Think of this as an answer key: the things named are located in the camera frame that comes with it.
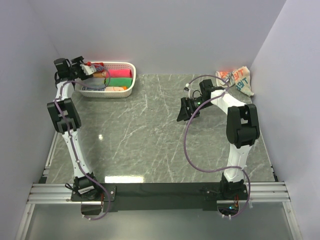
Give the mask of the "red blue cat towel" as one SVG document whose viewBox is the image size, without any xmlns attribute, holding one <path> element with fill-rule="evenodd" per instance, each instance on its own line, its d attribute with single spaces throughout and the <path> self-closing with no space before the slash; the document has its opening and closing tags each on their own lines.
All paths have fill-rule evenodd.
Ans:
<svg viewBox="0 0 320 240">
<path fill-rule="evenodd" d="M 104 64 L 102 62 L 91 62 L 91 65 L 93 67 L 95 67 L 96 71 L 97 72 L 104 72 L 105 71 L 105 67 L 104 67 Z"/>
</svg>

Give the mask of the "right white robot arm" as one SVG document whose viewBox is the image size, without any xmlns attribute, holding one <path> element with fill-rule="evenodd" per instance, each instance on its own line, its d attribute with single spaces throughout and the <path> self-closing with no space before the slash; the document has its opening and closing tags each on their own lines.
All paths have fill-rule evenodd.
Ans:
<svg viewBox="0 0 320 240">
<path fill-rule="evenodd" d="M 257 107 L 245 104 L 228 93 L 222 86 L 214 86 L 210 79 L 199 83 L 199 97 L 182 97 L 177 122 L 187 121 L 190 126 L 200 110 L 216 106 L 226 114 L 226 137 L 230 143 L 227 166 L 222 169 L 220 195 L 230 200 L 238 193 L 235 184 L 244 181 L 247 158 L 256 140 L 260 137 Z"/>
</svg>

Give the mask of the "white printed towel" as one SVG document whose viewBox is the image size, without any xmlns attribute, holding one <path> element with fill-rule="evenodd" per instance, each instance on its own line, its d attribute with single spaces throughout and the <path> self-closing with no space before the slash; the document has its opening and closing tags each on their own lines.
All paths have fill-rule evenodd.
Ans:
<svg viewBox="0 0 320 240">
<path fill-rule="evenodd" d="M 218 87 L 232 87 L 243 94 L 252 97 L 254 95 L 251 88 L 251 74 L 247 66 L 242 66 L 232 71 L 216 71 L 216 84 Z"/>
</svg>

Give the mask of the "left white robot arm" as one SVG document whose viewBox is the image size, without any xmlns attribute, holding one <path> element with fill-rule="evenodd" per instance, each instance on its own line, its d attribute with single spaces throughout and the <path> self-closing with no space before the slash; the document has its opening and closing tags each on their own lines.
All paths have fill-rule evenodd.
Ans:
<svg viewBox="0 0 320 240">
<path fill-rule="evenodd" d="M 74 182 L 65 186 L 83 200 L 95 201 L 100 197 L 101 189 L 83 154 L 80 141 L 82 123 L 72 100 L 76 79 L 86 80 L 93 71 L 86 69 L 83 56 L 72 60 L 58 58 L 53 63 L 56 67 L 54 83 L 57 92 L 54 100 L 47 104 L 47 110 L 55 131 L 61 134 L 67 145 L 72 162 Z"/>
</svg>

